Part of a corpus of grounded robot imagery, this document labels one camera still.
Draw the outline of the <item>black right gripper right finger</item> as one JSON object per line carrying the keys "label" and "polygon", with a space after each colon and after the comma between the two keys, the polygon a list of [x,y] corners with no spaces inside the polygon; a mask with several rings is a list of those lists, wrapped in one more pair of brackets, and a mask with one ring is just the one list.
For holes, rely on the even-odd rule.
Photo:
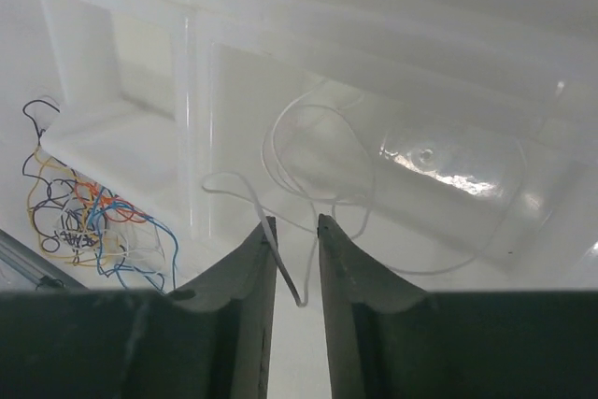
{"label": "black right gripper right finger", "polygon": [[593,398],[593,291],[429,292],[318,224],[335,398]]}

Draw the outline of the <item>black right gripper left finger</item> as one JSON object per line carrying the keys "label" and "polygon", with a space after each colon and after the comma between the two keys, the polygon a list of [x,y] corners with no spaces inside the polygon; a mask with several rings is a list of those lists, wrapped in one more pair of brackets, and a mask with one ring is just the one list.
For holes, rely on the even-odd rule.
{"label": "black right gripper left finger", "polygon": [[168,294],[47,289],[1,296],[5,398],[264,398],[276,222]]}

